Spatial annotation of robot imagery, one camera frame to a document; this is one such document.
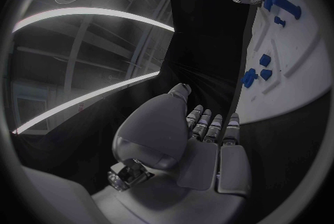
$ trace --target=curved light strip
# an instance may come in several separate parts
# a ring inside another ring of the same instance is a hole
[[[46,111],[45,113],[33,118],[32,120],[30,120],[29,122],[26,122],[25,124],[21,125],[19,128],[17,128],[16,130],[12,131],[13,133],[16,133],[16,134],[20,134],[22,133],[23,131],[27,130],[28,128],[32,127],[33,125],[39,123],[40,121],[44,120],[44,119],[47,119],[48,117],[56,114],[56,113],[59,113],[60,111],[62,110],[65,110],[73,105],[76,105],[78,103],[81,103],[85,100],[88,100],[90,98],[93,98],[93,97],[96,97],[98,95],[101,95],[105,92],[108,92],[110,90],[114,90],[114,89],[118,89],[122,86],[126,86],[128,84],[132,84],[132,83],[135,83],[135,82],[138,82],[140,80],[143,80],[143,79],[147,79],[147,78],[150,78],[150,77],[153,77],[153,76],[156,76],[158,75],[159,72],[152,72],[150,74],[147,74],[147,75],[143,75],[143,76],[139,76],[139,77],[136,77],[136,78],[133,78],[133,79],[129,79],[129,80],[126,80],[126,81],[123,81],[121,83],[117,83],[115,85],[111,85],[111,86],[107,86],[103,89],[99,89],[99,90],[96,90],[96,91],[93,91],[91,93],[88,93],[84,96],[81,96],[79,98],[76,98],[74,100],[70,100],[66,103],[63,103],[49,111]]]
[[[30,25],[31,23],[57,17],[57,16],[64,16],[64,15],[73,15],[73,14],[97,14],[97,15],[106,15],[106,16],[116,16],[121,18],[127,18],[131,20],[136,20],[140,22],[146,22],[151,25],[159,26],[161,28],[167,29],[169,31],[174,32],[174,28],[168,25],[164,25],[163,23],[153,21],[151,19],[138,16],[135,14],[123,12],[123,11],[114,11],[113,9],[106,9],[106,8],[85,8],[85,7],[77,7],[77,8],[60,8],[60,9],[53,9],[51,11],[41,12],[35,15],[32,15],[28,18],[25,18],[14,26],[13,32],[21,29],[26,25]]]

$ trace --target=fluorescent light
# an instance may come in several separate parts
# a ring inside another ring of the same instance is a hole
[[[142,16],[138,16],[135,14],[131,14],[131,13],[123,12],[123,11],[114,11],[113,9],[106,9],[106,8],[84,8],[84,7],[53,9],[51,11],[45,11],[45,12],[41,12],[41,13],[32,15],[16,23],[16,25],[14,26],[13,32],[21,29],[22,27],[26,25],[30,25],[31,23],[34,23],[40,20],[57,17],[57,16],[73,15],[73,14],[97,14],[97,15],[106,15],[106,16],[116,16],[116,17],[136,20],[140,22],[146,22],[151,25],[155,25],[155,26],[158,26],[158,27],[174,32],[174,28],[172,28],[171,26],[164,25],[163,23],[153,21],[151,19],[148,19]]]
[[[135,83],[135,82],[138,82],[140,80],[143,80],[143,79],[147,79],[147,78],[150,78],[150,77],[153,77],[153,76],[156,76],[158,75],[159,72],[153,72],[151,74],[147,74],[147,75],[143,75],[143,76],[139,76],[139,77],[136,77],[136,78],[133,78],[133,79],[129,79],[129,80],[126,80],[126,81],[123,81],[121,83],[117,83],[115,85],[111,85],[111,86],[107,86],[103,89],[99,89],[99,90],[96,90],[96,91],[93,91],[91,93],[88,93],[84,96],[81,96],[79,98],[76,98],[74,100],[70,100],[66,103],[63,103],[49,111],[46,111],[45,113],[35,117],[34,119],[30,120],[29,122],[26,122],[25,124],[21,125],[19,128],[17,128],[16,130],[12,131],[13,133],[16,133],[16,134],[20,134],[22,133],[23,131],[27,130],[28,128],[32,127],[33,125],[39,123],[40,121],[44,120],[44,119],[47,119],[48,117],[56,114],[56,113],[59,113],[60,111],[62,110],[65,110],[73,105],[76,105],[78,103],[81,103],[85,100],[88,100],[90,98],[93,98],[93,97],[96,97],[98,95],[101,95],[105,92],[108,92],[110,90],[114,90],[114,89],[118,89],[120,87],[123,87],[123,86],[126,86],[128,84],[132,84],[132,83]]]

